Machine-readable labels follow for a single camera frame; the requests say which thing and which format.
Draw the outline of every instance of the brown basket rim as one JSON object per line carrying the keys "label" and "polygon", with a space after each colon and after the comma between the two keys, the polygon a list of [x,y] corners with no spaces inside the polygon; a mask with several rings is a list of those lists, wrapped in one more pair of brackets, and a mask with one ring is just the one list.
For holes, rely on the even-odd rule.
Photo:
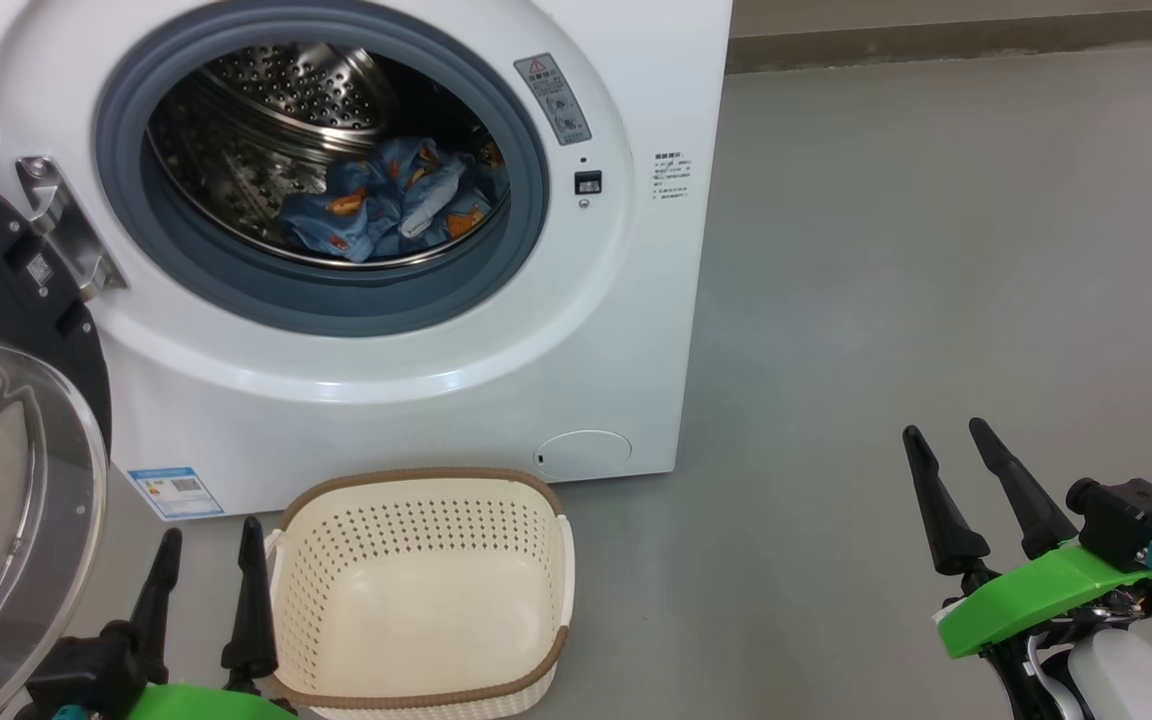
{"label": "brown basket rim", "polygon": [[[296,518],[297,511],[305,509],[305,506],[326,493],[339,488],[350,488],[357,486],[369,486],[377,483],[393,483],[402,480],[431,480],[431,479],[491,479],[509,480],[525,484],[550,502],[554,516],[563,514],[562,502],[554,495],[553,488],[545,484],[535,475],[524,473],[521,470],[509,470],[506,468],[414,468],[410,470],[384,470],[380,473],[347,475],[343,478],[335,478],[301,493],[291,505],[283,510],[282,518],[278,521],[278,528],[287,532],[291,526],[291,520]],[[420,694],[420,696],[394,696],[394,697],[348,697],[348,696],[320,696],[319,694],[303,694],[293,691],[278,675],[270,675],[270,688],[275,694],[287,698],[288,702],[309,707],[331,707],[333,710],[406,710],[417,707],[435,707],[440,705],[462,705],[467,702],[493,700],[493,698],[511,696],[525,691],[531,684],[539,682],[558,664],[558,657],[562,654],[567,644],[567,626],[558,628],[554,644],[550,646],[550,652],[545,653],[539,665],[536,665],[522,679],[513,680],[508,683],[475,688],[470,691],[456,691],[450,694]]]}

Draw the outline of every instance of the door hinge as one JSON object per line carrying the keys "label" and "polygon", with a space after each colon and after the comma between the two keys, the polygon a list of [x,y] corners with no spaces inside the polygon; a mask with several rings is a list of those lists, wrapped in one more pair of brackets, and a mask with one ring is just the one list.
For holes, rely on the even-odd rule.
{"label": "door hinge", "polygon": [[60,255],[78,283],[83,302],[109,288],[126,288],[123,273],[83,215],[55,160],[41,156],[20,158],[17,176],[33,210],[29,225]]}

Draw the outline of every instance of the beige basket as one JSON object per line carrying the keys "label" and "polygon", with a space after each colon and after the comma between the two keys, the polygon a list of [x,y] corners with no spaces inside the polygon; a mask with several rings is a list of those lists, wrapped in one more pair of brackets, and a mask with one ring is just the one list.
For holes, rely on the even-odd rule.
{"label": "beige basket", "polygon": [[329,719],[488,720],[550,689],[573,614],[571,528],[513,470],[355,475],[266,538],[279,669]]}

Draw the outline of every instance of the front-loading washing machine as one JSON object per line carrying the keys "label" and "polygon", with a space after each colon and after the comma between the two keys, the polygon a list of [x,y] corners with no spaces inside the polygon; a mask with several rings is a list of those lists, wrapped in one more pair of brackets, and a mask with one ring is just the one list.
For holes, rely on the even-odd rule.
{"label": "front-loading washing machine", "polygon": [[[0,262],[37,332],[99,338],[113,460],[167,520],[385,468],[667,471],[728,15],[0,0]],[[291,227],[374,199],[333,173],[397,141],[470,168],[438,237]]]}

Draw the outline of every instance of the laundry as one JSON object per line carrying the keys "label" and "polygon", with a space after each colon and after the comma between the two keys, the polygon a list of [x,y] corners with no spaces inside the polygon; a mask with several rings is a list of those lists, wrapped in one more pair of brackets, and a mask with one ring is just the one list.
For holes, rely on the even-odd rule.
{"label": "laundry", "polygon": [[508,182],[493,161],[499,151],[492,152],[479,162],[439,150],[429,138],[386,141],[364,160],[329,165],[326,192],[288,196],[279,223],[308,249],[353,263],[458,240],[486,217],[499,184]]}

